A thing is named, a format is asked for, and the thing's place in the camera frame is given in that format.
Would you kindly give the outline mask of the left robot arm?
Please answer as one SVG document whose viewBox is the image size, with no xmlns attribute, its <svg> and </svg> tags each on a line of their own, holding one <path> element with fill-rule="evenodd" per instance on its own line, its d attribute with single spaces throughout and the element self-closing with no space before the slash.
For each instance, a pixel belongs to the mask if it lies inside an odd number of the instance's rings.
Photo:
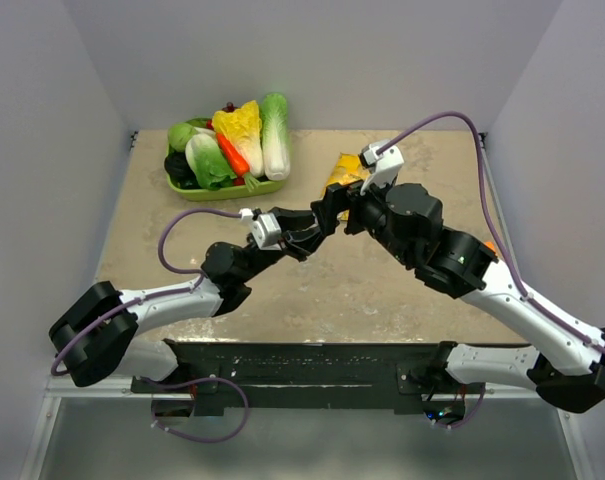
<svg viewBox="0 0 605 480">
<path fill-rule="evenodd" d="M 227 218 L 247 225 L 247 242 L 212 244 L 198 268 L 178 268 L 165 255 L 171 221 L 161 234 L 162 266 L 186 281 L 150 289 L 117 289 L 109 281 L 92 285 L 50 328 L 56 355 L 54 377 L 68 375 L 78 387 L 117 375 L 141 376 L 167 392 L 182 390 L 189 368 L 164 341 L 142 334 L 195 318 L 214 318 L 236 310 L 251 294 L 248 283 L 284 257 L 306 260 L 325 236 L 311 210 L 244 208 Z"/>
</svg>

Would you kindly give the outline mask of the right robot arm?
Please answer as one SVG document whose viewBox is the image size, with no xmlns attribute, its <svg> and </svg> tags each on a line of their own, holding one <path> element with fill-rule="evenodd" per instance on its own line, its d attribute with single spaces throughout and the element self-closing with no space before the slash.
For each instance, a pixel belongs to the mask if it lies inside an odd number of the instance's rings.
<svg viewBox="0 0 605 480">
<path fill-rule="evenodd" d="M 333 184 L 312 202 L 323 235 L 348 212 L 346 233 L 367 232 L 426 287 L 493 316 L 526 346 L 442 342 L 416 380 L 441 393 L 493 383 L 535 392 L 554 407 L 584 413 L 605 399 L 605 328 L 521 293 L 505 261 L 476 237 L 443 223 L 442 202 L 420 184 L 366 193 L 359 183 Z"/>
</svg>

